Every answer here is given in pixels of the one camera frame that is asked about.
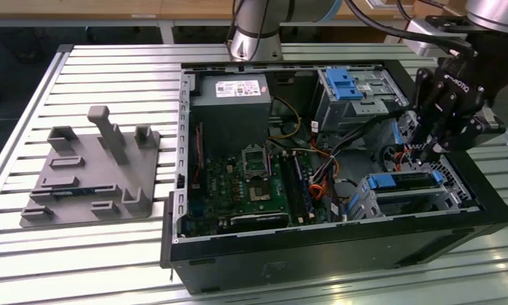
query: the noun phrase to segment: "table surface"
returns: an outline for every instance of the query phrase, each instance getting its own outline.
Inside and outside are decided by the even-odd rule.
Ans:
[[[398,60],[410,76],[434,61],[402,44],[285,44],[285,60]],[[161,216],[173,189],[179,63],[226,62],[221,45],[75,46],[57,53],[0,155],[0,304],[462,304],[508,302],[508,227],[429,264],[190,296],[158,267]],[[161,134],[154,209],[147,219],[22,229],[19,210],[55,125],[95,133],[85,118],[105,104],[123,132]],[[508,204],[508,134],[469,155]]]
[[[217,19],[230,20],[232,0],[0,0],[0,18],[51,19]],[[396,9],[361,10],[377,20],[401,20]],[[356,20],[344,4],[336,20]]]

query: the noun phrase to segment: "ram slot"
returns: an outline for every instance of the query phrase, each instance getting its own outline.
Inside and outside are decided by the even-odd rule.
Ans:
[[[312,206],[310,194],[308,191],[308,183],[302,179],[302,166],[301,166],[301,163],[298,161],[298,154],[296,151],[293,151],[293,162],[296,164],[296,173],[297,173],[297,178],[298,178],[297,184],[300,186],[300,192],[302,195],[302,203],[305,205],[305,209],[308,212],[308,218],[314,219],[314,208]]]
[[[296,218],[297,222],[301,224],[305,221],[305,216],[308,216],[305,202],[298,186],[298,179],[301,177],[297,176],[296,165],[293,162],[293,158],[289,155],[285,154],[282,156],[278,156],[278,163],[290,214]]]

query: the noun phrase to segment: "gray holder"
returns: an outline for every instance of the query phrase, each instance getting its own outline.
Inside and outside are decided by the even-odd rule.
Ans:
[[[21,227],[145,218],[151,212],[159,134],[147,126],[121,133],[106,106],[86,115],[101,135],[53,127],[47,154]]]

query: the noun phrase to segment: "gripper logo text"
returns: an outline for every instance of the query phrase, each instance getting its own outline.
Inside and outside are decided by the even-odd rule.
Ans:
[[[469,88],[468,88],[468,86],[465,85],[464,82],[461,82],[458,79],[454,79],[448,74],[444,75],[444,78],[446,78],[446,79],[449,78],[450,81],[457,85],[457,87],[461,88],[465,93],[468,93]]]

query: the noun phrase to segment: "green motherboard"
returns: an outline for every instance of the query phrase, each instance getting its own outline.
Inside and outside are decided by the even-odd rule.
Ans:
[[[310,175],[312,164],[305,152],[265,155],[261,149],[245,149],[237,156],[208,159],[205,185],[190,189],[187,235],[322,223],[325,209],[313,204],[304,193]]]

